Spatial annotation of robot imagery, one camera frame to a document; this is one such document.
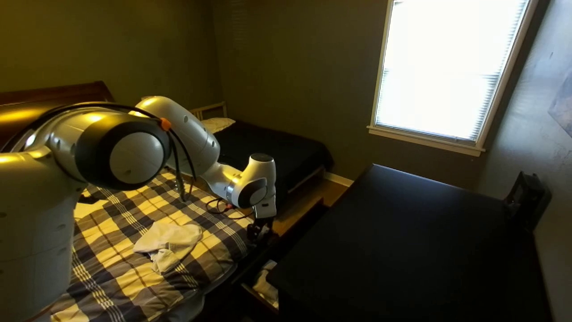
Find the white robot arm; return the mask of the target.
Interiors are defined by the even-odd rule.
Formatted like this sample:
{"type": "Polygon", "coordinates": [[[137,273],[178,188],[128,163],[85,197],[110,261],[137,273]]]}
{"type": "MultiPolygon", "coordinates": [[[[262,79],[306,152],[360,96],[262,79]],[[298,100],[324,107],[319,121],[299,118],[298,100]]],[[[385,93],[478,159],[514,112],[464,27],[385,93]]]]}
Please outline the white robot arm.
{"type": "Polygon", "coordinates": [[[137,189],[165,166],[187,166],[260,220],[278,214],[276,161],[255,154],[244,170],[224,164],[215,134],[169,96],[49,111],[0,154],[0,318],[26,322],[69,288],[85,186],[137,189]]]}

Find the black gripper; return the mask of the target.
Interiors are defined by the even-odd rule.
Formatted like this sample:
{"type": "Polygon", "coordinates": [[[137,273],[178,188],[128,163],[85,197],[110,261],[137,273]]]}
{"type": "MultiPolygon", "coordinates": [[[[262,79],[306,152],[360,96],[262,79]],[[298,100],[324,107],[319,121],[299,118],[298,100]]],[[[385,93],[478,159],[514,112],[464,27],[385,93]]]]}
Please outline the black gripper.
{"type": "Polygon", "coordinates": [[[272,229],[272,218],[256,218],[253,223],[247,225],[249,241],[255,245],[267,245],[278,238],[272,229]]]}

